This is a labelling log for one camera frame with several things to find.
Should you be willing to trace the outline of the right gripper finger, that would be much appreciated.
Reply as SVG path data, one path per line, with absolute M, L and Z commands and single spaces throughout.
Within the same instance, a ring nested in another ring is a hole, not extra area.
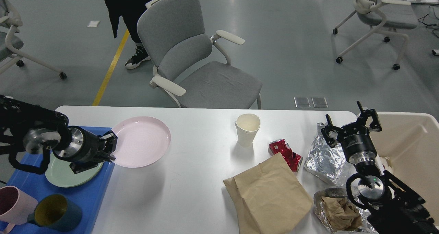
M 361 127 L 365 127 L 367 131 L 382 131 L 382 126 L 376 110 L 373 108 L 364 109 L 360 101 L 356 101 L 356 104 L 360 110 L 356 123 Z
M 327 124 L 323 129 L 321 129 L 321 133 L 327 145 L 331 148 L 334 148 L 339 143 L 337 137 L 341 132 L 341 128 L 333 125 L 329 115 L 325 115 L 325 118 L 327 120 Z

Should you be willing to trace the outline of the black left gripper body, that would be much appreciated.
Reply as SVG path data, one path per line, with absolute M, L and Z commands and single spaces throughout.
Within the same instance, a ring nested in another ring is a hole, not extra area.
M 55 148 L 52 153 L 56 158 L 74 164 L 88 162 L 100 163 L 108 159 L 105 153 L 105 139 L 79 126 L 69 126 L 70 143 L 66 148 Z

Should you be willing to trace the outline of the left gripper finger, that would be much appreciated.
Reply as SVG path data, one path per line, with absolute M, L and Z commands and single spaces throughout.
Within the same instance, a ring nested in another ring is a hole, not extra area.
M 82 173 L 84 171 L 93 169 L 93 168 L 97 168 L 98 166 L 101 166 L 103 164 L 103 162 L 86 162 L 86 163 L 74 163 L 71 162 L 70 163 L 70 169 L 72 170 L 72 172 L 74 174 L 78 174 L 78 173 Z
M 112 153 L 116 150 L 118 137 L 113 131 L 107 131 L 100 136 L 100 159 L 113 162 L 116 158 Z

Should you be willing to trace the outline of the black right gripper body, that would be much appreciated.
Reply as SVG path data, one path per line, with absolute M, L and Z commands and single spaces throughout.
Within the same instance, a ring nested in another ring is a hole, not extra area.
M 341 144 L 346 160 L 351 164 L 372 161 L 377 151 L 370 137 L 367 126 L 349 123 L 341 127 L 337 140 Z

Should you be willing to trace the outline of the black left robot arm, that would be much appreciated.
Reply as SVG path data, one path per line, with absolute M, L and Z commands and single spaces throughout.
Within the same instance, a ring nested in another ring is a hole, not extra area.
M 18 170 L 43 174 L 50 163 L 50 154 L 70 163 L 77 174 L 113 162 L 117 136 L 113 131 L 96 135 L 79 126 L 70 126 L 66 115 L 39 105 L 0 97 L 1 154 Z M 42 154 L 40 165 L 19 163 L 17 154 L 26 151 Z

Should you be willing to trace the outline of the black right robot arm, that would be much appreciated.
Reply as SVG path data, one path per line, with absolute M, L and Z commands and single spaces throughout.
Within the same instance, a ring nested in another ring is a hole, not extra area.
M 331 147 L 341 144 L 348 163 L 356 173 L 346 181 L 348 199 L 358 208 L 368 210 L 368 222 L 380 234 L 437 234 L 434 219 L 424 207 L 425 200 L 391 172 L 380 171 L 375 159 L 376 148 L 370 137 L 372 131 L 382 131 L 375 109 L 363 109 L 355 122 L 334 126 L 329 115 L 321 129 L 325 142 Z

